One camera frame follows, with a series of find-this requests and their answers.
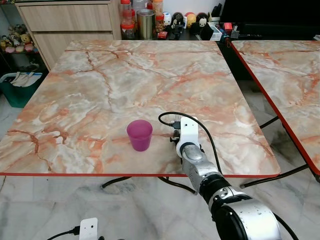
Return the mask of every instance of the wooden cabinet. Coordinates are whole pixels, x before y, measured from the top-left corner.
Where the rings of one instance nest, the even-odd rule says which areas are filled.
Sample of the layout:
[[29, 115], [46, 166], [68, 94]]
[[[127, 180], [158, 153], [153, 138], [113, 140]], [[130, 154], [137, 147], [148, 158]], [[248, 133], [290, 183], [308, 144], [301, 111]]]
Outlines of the wooden cabinet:
[[22, 6], [32, 32], [112, 31], [107, 4]]
[[72, 40], [121, 40], [120, 0], [16, 2], [47, 68]]
[[34, 33], [33, 37], [52, 69], [72, 40], [113, 40], [112, 33]]

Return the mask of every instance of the tiled floor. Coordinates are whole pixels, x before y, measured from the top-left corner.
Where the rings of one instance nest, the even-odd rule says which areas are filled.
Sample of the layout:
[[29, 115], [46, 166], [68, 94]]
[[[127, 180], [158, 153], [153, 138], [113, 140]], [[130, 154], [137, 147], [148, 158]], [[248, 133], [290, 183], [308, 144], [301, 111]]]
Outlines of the tiled floor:
[[[251, 82], [241, 89], [259, 124], [275, 114]], [[0, 139], [20, 110], [0, 98]], [[279, 121], [263, 130], [282, 171], [304, 164]], [[97, 217], [108, 240], [219, 240], [208, 206], [199, 196], [152, 177], [136, 177], [100, 189], [112, 177], [0, 176], [0, 240], [45, 240], [85, 218]], [[245, 179], [228, 179], [239, 185]], [[189, 184], [187, 178], [175, 181]], [[281, 216], [300, 240], [319, 240], [320, 184], [306, 169], [245, 192]], [[281, 228], [282, 238], [290, 236]], [[59, 240], [78, 239], [66, 235]]]

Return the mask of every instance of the red box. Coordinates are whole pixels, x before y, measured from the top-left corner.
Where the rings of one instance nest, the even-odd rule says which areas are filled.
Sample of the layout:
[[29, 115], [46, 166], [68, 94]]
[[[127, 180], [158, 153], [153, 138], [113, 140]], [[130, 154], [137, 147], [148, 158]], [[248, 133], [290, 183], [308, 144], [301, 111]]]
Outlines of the red box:
[[158, 33], [158, 39], [159, 40], [165, 40], [167, 38], [167, 34], [168, 34], [168, 32], [166, 32], [166, 31], [159, 32]]
[[225, 32], [226, 32], [228, 35], [230, 35], [231, 32], [232, 32], [232, 23], [231, 23], [231, 22], [225, 22], [225, 23], [223, 24], [223, 28], [224, 28]]

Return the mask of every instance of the green basket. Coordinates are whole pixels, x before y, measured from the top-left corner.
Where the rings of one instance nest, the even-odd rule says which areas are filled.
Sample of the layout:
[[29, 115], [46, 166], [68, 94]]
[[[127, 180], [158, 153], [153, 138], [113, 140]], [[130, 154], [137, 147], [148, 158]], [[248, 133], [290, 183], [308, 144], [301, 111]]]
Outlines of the green basket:
[[[8, 73], [4, 75], [1, 79], [5, 79], [6, 77], [12, 76], [15, 73]], [[44, 80], [44, 74], [42, 73], [35, 73], [37, 75], [41, 75], [41, 77], [35, 81], [30, 86], [22, 87], [22, 86], [13, 86], [10, 82], [0, 82], [0, 91], [3, 92], [4, 96], [8, 100], [9, 104], [13, 108], [24, 108], [27, 102], [30, 100], [32, 95], [38, 89], [40, 84]]]

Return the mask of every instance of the red table edge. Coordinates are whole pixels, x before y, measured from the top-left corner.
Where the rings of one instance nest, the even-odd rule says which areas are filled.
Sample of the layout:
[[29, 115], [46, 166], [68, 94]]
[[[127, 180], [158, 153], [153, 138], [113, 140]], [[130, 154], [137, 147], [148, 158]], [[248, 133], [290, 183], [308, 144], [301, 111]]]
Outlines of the red table edge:
[[[273, 178], [279, 173], [270, 175], [223, 175], [225, 178]], [[19, 172], [0, 172], [0, 176], [19, 176], [19, 177], [187, 177], [183, 173], [19, 173]]]
[[309, 167], [312, 169], [312, 171], [317, 174], [320, 175], [320, 170], [317, 168], [317, 166], [313, 163], [312, 159], [310, 158], [310, 156], [308, 155], [308, 153], [306, 152], [306, 150], [304, 149], [304, 147], [302, 146], [302, 144], [300, 143], [299, 139], [297, 138], [297, 136], [295, 135], [294, 131], [290, 128], [289, 124], [287, 123], [287, 121], [285, 120], [285, 118], [282, 116], [282, 114], [280, 113], [280, 111], [278, 110], [277, 106], [275, 105], [275, 103], [272, 101], [272, 99], [269, 97], [268, 93], [265, 91], [265, 89], [263, 88], [263, 86], [260, 84], [259, 80], [256, 78], [256, 76], [254, 75], [254, 73], [251, 71], [250, 67], [247, 65], [246, 61], [243, 59], [243, 57], [240, 55], [240, 53], [238, 52], [237, 48], [233, 45], [233, 43], [231, 43], [231, 47], [234, 50], [235, 54], [238, 56], [238, 58], [240, 59], [240, 61], [242, 62], [242, 64], [244, 65], [244, 67], [248, 70], [249, 74], [251, 75], [251, 77], [253, 78], [253, 80], [255, 81], [255, 83], [259, 86], [261, 92], [263, 93], [263, 95], [265, 96], [265, 98], [267, 99], [267, 101], [269, 102], [269, 104], [271, 105], [272, 109], [275, 111], [276, 115], [279, 117], [280, 121], [282, 122], [283, 126], [285, 127], [285, 129], [287, 130], [288, 134], [290, 135], [290, 137], [292, 138], [293, 142], [295, 143], [295, 145], [297, 146], [297, 148], [299, 149], [302, 157], [304, 158], [304, 160], [308, 163]]

